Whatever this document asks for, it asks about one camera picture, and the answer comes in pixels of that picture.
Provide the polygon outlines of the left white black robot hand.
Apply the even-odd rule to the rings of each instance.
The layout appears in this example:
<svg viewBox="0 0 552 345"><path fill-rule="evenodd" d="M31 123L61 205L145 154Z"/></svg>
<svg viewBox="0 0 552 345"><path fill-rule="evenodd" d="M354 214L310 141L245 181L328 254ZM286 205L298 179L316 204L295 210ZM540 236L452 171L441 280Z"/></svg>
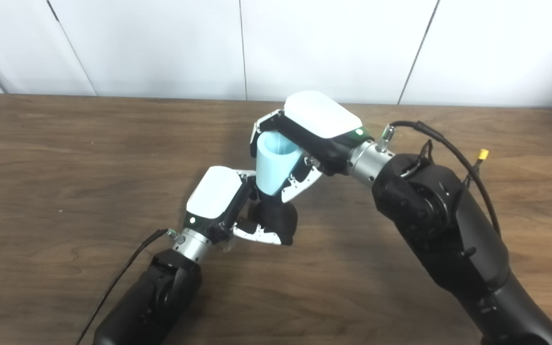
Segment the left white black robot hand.
<svg viewBox="0 0 552 345"><path fill-rule="evenodd" d="M184 229L212 244L234 237L273 245L292 245L298 213L282 192L263 192L255 171L211 166L186 203Z"/></svg>

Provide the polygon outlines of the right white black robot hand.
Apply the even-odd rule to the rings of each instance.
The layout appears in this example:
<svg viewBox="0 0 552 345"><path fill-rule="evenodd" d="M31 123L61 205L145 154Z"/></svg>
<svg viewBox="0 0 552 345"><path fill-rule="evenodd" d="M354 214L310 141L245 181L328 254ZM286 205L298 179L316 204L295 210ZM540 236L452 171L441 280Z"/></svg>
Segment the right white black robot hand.
<svg viewBox="0 0 552 345"><path fill-rule="evenodd" d="M360 118L339 103L322 92L296 92L253 125L258 186L289 202L322 175L349 174L351 154L370 140Z"/></svg>

